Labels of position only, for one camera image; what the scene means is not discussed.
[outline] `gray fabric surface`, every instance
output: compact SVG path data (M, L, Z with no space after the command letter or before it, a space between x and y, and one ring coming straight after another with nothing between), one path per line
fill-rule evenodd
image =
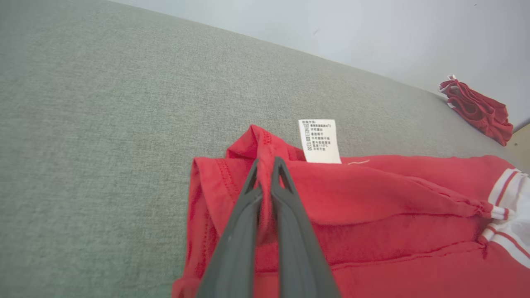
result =
M343 156L508 157L431 93L171 16L7 0L0 25L2 297L168 297L192 158L252 123L299 146L297 119L336 119Z

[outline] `care label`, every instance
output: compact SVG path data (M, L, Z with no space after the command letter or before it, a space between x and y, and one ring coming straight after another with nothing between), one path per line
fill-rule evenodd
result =
M342 163L337 145L335 120L299 120L298 125L307 162Z

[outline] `folded red clothing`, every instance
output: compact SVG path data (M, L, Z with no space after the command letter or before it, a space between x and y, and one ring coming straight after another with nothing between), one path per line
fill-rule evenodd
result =
M254 297L278 296L270 197L279 156L343 297L528 297L530 179L496 156L341 157L309 163L258 126L191 169L187 256L173 298L194 297L255 159L263 189Z
M514 126L508 122L506 105L471 90L454 75L440 84L439 91L448 97L447 104L469 124L502 146L511 139Z

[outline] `white wall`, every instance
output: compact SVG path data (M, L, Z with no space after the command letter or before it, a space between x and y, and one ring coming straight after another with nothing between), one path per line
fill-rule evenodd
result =
M436 92L455 74L530 120L529 0L114 0Z

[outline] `fabric fold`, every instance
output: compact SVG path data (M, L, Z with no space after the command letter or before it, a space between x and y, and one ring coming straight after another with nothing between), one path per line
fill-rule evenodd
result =
M255 159L264 198L254 296L278 296L275 156L286 161L344 297L496 297L506 288L526 297L530 183L508 162L386 155L308 163L300 149L253 125L226 158L192 165L188 254L174 298L195 295Z

